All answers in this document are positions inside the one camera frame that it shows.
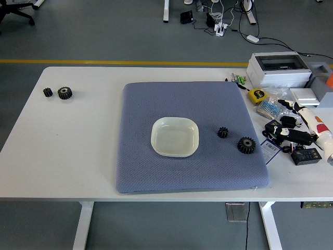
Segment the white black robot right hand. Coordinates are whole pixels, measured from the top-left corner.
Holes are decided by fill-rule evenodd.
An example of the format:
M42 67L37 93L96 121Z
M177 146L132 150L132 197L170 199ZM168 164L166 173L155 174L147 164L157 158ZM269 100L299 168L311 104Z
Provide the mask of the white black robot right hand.
M298 114L309 129L310 135L306 137L307 141L299 142L302 145L311 145L313 142L324 151L324 157L332 166L332 132L315 115L305 106L300 106L297 102L279 99L278 102L287 109L292 110L294 114ZM281 128L279 125L273 125L273 134L283 138L284 140L296 142L295 139L300 138L301 131L297 132L288 128Z

